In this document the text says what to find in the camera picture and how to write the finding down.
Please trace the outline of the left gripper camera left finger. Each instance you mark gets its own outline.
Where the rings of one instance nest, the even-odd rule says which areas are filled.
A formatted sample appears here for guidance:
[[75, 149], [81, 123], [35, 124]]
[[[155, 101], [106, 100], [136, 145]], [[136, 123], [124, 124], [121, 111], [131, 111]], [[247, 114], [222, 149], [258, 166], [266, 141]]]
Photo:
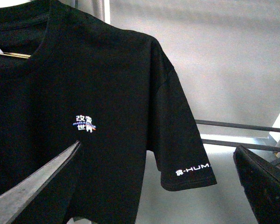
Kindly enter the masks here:
[[65, 224], [81, 167], [75, 142], [25, 180], [0, 195], [0, 224]]

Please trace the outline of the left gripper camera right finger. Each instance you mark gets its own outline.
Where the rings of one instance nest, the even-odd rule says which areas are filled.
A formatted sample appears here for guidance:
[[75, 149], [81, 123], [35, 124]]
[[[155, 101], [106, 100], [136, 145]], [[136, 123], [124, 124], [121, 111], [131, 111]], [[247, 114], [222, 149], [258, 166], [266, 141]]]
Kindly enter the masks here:
[[280, 224], [280, 169], [242, 145], [233, 159], [257, 222]]

